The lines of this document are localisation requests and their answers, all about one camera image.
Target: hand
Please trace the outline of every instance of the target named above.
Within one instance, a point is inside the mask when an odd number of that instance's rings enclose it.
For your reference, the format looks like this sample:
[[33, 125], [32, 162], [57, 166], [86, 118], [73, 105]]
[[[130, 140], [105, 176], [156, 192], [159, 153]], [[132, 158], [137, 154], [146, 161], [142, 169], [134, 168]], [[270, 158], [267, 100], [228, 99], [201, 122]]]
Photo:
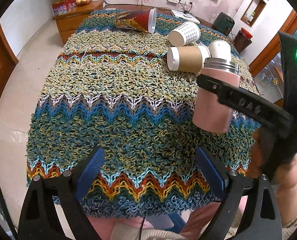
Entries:
[[[251, 162], [247, 170], [247, 177], [249, 178], [257, 178], [262, 174], [260, 167], [263, 164], [263, 157], [259, 148], [259, 129], [253, 133], [253, 138], [255, 143], [251, 148]], [[297, 184], [297, 154], [291, 163], [283, 164], [277, 168], [274, 178], [281, 184], [281, 187], [293, 187]]]
[[[251, 149], [251, 162], [247, 176], [257, 178], [261, 174], [263, 157], [259, 148], [260, 136], [257, 129], [253, 138], [256, 140]], [[285, 226], [297, 217], [297, 153], [289, 164], [283, 164], [276, 170], [274, 179], [280, 184], [275, 198], [280, 211], [282, 225]]]

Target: wooden drawer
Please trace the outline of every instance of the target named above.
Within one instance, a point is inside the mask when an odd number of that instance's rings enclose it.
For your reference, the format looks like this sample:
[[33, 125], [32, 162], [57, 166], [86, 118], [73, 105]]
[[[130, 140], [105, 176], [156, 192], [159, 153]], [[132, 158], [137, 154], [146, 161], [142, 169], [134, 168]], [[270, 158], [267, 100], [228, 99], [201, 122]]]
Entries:
[[74, 15], [71, 17], [58, 19], [57, 21], [61, 32], [65, 32], [68, 30], [76, 30], [80, 26], [82, 21], [88, 16], [88, 14]]
[[68, 41], [69, 37], [75, 32], [76, 30], [69, 30], [65, 32], [61, 32], [61, 36], [63, 39], [64, 44]]

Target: printed cup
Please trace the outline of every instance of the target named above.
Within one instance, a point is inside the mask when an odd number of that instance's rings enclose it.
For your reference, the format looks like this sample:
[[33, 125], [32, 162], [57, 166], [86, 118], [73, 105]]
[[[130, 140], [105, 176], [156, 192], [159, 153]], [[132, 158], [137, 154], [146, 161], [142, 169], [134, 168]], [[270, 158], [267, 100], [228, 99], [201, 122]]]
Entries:
[[156, 8], [119, 12], [116, 14], [115, 25], [117, 28], [153, 34], [156, 26]]
[[212, 41], [209, 45], [209, 50], [212, 57], [232, 61], [231, 46], [227, 41]]
[[170, 31], [168, 39], [175, 47], [182, 47], [194, 41], [198, 41], [201, 37], [200, 28], [193, 22], [185, 22]]

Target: fruit bowl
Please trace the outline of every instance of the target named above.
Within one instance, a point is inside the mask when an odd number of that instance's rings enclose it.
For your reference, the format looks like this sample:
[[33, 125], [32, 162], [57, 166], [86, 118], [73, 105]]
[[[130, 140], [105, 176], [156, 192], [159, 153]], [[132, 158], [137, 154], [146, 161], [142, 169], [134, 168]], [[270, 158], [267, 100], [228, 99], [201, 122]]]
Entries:
[[84, 6], [84, 5], [87, 5], [90, 1], [92, 1], [92, 0], [76, 0], [75, 4], [77, 6]]

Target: white device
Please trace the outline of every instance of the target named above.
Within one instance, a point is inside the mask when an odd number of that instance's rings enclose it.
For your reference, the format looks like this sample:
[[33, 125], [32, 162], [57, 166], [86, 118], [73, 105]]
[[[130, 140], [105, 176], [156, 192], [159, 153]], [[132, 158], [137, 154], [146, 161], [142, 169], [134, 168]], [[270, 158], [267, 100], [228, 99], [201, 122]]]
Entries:
[[190, 15], [189, 13], [185, 14], [183, 12], [179, 12], [179, 11], [176, 11], [176, 10], [171, 10], [171, 13], [175, 17], [183, 18], [183, 19], [185, 19], [187, 21], [194, 22], [196, 24], [200, 24], [200, 21], [198, 19], [196, 19], [193, 15]]

